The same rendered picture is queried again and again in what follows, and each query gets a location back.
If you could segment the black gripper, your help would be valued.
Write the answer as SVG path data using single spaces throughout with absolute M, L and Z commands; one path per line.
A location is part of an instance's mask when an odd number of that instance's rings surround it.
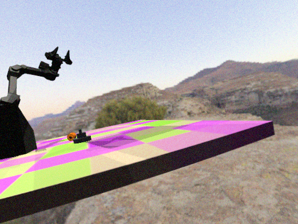
M 65 55 L 65 58 L 64 59 L 63 58 L 57 58 L 56 57 L 56 54 L 57 54 L 58 48 L 59 47 L 56 47 L 53 51 L 48 52 L 48 53 L 45 52 L 45 57 L 48 60 L 53 61 L 53 59 L 54 59 L 54 61 L 52 62 L 52 65 L 51 66 L 54 69 L 57 69 L 57 70 L 61 69 L 61 64 L 63 64 L 63 62 L 65 62 L 67 65 L 72 65 L 72 63 L 73 63 L 71 61 L 71 59 L 70 59 L 70 52 L 69 52 L 69 50 L 68 50 L 67 54 Z

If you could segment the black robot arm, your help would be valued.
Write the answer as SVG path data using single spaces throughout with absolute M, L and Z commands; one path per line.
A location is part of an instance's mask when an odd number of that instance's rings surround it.
M 41 61 L 40 65 L 37 68 L 29 67 L 26 65 L 14 65 L 10 66 L 7 73 L 8 84 L 8 93 L 7 96 L 1 97 L 0 106 L 7 105 L 11 103 L 16 103 L 19 106 L 20 95 L 17 94 L 17 79 L 20 78 L 23 74 L 32 74 L 40 77 L 44 77 L 46 80 L 55 80 L 56 77 L 59 77 L 57 69 L 54 69 L 49 64 Z

